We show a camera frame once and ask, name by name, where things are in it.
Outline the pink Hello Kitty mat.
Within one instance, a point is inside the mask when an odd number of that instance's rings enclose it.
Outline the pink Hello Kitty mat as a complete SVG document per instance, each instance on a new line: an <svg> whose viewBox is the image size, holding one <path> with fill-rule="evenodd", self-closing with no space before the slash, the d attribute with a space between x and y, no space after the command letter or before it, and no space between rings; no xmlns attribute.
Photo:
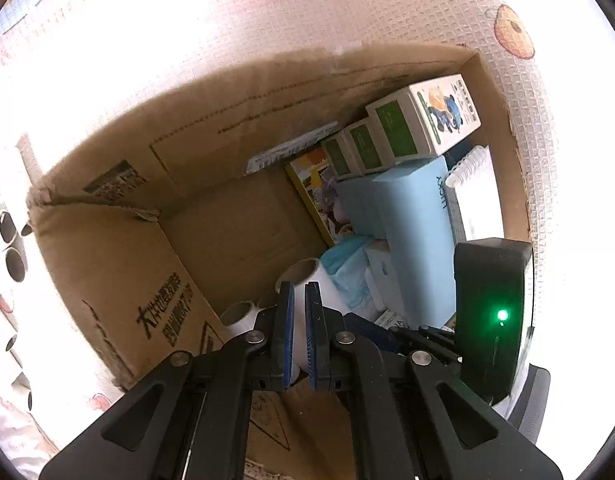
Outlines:
<svg viewBox="0 0 615 480"><path fill-rule="evenodd" d="M533 113L531 64L494 34L498 0L41 0L0 39L0 136L27 136L38 170L27 196L86 139L135 107L219 70L303 50L343 53L373 44L432 44L481 55L503 93L517 142L529 236L545 164ZM253 156L256 172L285 169L291 148L329 122Z"/></svg>

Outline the brown cardboard box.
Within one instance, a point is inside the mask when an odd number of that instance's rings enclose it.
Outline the brown cardboard box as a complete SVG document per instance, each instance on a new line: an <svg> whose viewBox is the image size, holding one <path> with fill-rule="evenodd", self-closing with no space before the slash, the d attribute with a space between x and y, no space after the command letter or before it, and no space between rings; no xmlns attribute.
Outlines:
<svg viewBox="0 0 615 480"><path fill-rule="evenodd" d="M432 44L290 52L219 70L130 110L35 185L32 229L58 292L128 393L175 351L221 349L216 311L269 292L325 246L268 148L426 76L458 70L503 181L505 232L529 236L508 106L481 55ZM357 478L349 410L305 382L253 394L248 470L290 479Z"/></svg>

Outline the light blue box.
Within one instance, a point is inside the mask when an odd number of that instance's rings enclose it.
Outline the light blue box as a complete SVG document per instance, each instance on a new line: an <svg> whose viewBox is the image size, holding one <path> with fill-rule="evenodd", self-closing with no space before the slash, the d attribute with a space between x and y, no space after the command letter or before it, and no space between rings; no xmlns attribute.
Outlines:
<svg viewBox="0 0 615 480"><path fill-rule="evenodd" d="M446 175L440 156L336 184L353 231L388 242L405 318L415 327L440 326L456 308Z"/></svg>

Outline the spiral notebook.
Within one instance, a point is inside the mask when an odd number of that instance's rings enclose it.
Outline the spiral notebook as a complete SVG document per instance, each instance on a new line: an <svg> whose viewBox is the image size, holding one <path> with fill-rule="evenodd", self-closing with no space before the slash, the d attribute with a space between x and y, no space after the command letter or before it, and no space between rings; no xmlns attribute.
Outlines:
<svg viewBox="0 0 615 480"><path fill-rule="evenodd" d="M475 146L449 170L444 188L456 243L505 236L501 202L488 146Z"/></svg>

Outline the green white carton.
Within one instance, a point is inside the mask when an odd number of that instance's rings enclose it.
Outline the green white carton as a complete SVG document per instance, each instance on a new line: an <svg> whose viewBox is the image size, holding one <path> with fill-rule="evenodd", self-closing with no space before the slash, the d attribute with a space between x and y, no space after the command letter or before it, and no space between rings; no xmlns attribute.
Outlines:
<svg viewBox="0 0 615 480"><path fill-rule="evenodd" d="M441 156L481 127L460 74L409 84L369 103L366 110L379 141L397 162Z"/></svg>

